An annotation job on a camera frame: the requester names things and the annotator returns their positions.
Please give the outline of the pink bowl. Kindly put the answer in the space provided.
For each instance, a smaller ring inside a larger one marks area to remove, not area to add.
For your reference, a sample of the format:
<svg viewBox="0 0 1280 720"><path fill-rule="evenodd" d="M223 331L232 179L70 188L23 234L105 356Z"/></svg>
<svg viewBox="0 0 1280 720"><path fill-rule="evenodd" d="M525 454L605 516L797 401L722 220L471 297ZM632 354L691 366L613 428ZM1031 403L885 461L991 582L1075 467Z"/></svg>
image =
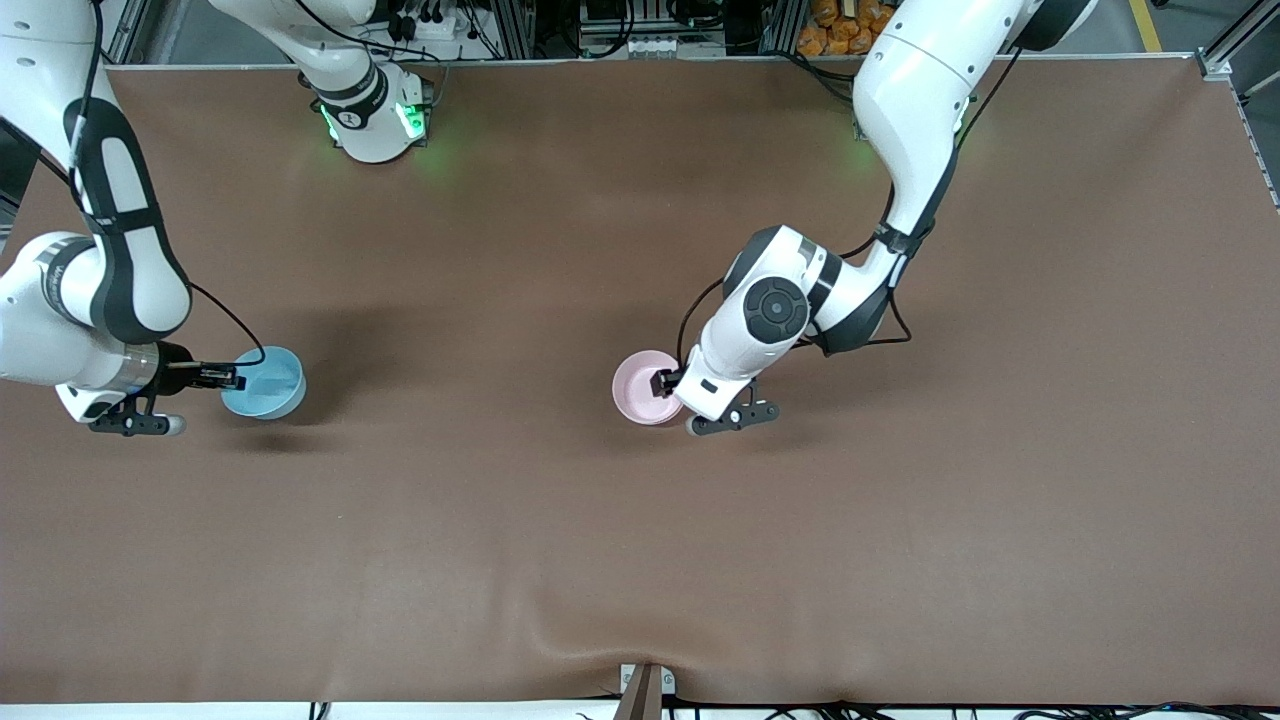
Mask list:
<svg viewBox="0 0 1280 720"><path fill-rule="evenodd" d="M612 397L620 413L632 423L657 427L675 419L684 405L662 389L653 389L653 379L677 369L675 357L658 350L643 350L626 357L612 379Z"/></svg>

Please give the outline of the light blue bowl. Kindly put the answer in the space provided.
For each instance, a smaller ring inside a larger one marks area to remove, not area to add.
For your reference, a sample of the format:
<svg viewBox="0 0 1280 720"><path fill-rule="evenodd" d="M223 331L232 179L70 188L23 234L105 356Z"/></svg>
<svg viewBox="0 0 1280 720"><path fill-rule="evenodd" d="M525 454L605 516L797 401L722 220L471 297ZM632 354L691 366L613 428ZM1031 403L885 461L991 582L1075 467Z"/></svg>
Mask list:
<svg viewBox="0 0 1280 720"><path fill-rule="evenodd" d="M303 401L307 380L300 357L288 348L269 345L265 356L257 350L234 360L243 389L221 389L224 406L238 416L270 421L293 413Z"/></svg>

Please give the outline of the brown table mat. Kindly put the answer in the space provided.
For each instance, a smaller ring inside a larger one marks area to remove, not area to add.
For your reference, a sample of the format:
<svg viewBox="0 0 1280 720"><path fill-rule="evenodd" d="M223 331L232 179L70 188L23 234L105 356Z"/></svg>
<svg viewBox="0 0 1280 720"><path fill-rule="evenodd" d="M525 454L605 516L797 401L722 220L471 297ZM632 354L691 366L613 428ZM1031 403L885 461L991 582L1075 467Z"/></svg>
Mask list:
<svg viewBox="0 0 1280 720"><path fill-rule="evenodd" d="M1280 214L1181 59L1021 59L905 270L908 345L777 421L612 402L749 237L888 181L782 61L453 70L332 147L291 70L111 73L187 272L303 361L175 438L0 382L0 703L564 698L1280 706Z"/></svg>

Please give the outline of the grey control unit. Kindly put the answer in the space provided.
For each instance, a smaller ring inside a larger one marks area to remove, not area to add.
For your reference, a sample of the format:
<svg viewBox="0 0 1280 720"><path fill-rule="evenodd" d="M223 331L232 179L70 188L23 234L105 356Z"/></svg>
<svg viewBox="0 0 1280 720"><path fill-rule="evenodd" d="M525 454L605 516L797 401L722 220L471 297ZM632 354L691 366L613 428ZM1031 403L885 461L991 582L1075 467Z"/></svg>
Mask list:
<svg viewBox="0 0 1280 720"><path fill-rule="evenodd" d="M728 0L566 0L562 27L586 59L722 55Z"/></svg>

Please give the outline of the orange packaged goods pile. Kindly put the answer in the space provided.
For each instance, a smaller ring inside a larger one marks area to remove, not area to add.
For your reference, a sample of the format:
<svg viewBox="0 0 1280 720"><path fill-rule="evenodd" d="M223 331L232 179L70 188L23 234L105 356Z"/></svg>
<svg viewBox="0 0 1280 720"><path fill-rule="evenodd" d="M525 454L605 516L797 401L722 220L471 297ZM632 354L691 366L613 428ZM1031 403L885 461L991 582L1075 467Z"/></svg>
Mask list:
<svg viewBox="0 0 1280 720"><path fill-rule="evenodd" d="M806 0L796 50L801 56L865 55L899 8L899 0Z"/></svg>

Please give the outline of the white power strip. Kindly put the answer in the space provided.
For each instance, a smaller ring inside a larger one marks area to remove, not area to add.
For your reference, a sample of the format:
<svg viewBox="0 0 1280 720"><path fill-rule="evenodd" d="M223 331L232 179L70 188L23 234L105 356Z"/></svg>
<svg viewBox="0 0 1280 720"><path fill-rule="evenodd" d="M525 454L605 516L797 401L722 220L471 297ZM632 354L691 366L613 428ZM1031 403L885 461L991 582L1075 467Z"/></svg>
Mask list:
<svg viewBox="0 0 1280 720"><path fill-rule="evenodd" d="M460 36L460 13L456 6L422 6L417 13L401 13L394 24L393 41L398 44L452 42Z"/></svg>

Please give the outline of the metal clamp bracket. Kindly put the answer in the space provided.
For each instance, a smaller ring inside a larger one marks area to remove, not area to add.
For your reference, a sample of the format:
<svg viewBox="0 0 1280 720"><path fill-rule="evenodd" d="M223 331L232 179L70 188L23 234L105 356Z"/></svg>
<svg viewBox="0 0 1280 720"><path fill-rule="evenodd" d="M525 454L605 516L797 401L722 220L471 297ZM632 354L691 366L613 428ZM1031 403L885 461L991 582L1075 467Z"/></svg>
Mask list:
<svg viewBox="0 0 1280 720"><path fill-rule="evenodd" d="M620 693L613 720L669 720L664 700L677 694L675 673L657 664L623 664Z"/></svg>

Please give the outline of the aluminium frame profile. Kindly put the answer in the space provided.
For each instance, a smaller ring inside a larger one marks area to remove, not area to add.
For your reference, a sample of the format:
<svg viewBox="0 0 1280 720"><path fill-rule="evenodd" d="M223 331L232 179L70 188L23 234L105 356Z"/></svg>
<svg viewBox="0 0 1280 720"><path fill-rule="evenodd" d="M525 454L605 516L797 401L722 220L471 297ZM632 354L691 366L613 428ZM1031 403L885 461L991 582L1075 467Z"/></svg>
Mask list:
<svg viewBox="0 0 1280 720"><path fill-rule="evenodd" d="M100 51L116 65L170 64L195 0L100 0Z"/></svg>
<svg viewBox="0 0 1280 720"><path fill-rule="evenodd" d="M1196 60L1202 78L1204 81L1225 81L1233 86L1231 60L1240 51L1243 51L1248 44L1261 38L1265 31L1277 20L1280 20L1280 0L1251 0L1245 12L1220 29L1207 47L1198 47L1196 50ZM1263 178L1263 184L1268 192L1272 205L1275 206L1276 214L1280 215L1280 190L1277 190L1277 186L1272 179L1266 160L1263 159L1257 143L1254 131L1252 129L1245 113L1251 100L1257 94L1263 92L1277 82L1280 82L1280 65L1277 65L1276 69L1265 78L1247 87L1244 91L1233 90L1233 92L1235 109L1240 117L1242 124L1244 126L1251 150L1254 154L1254 159Z"/></svg>

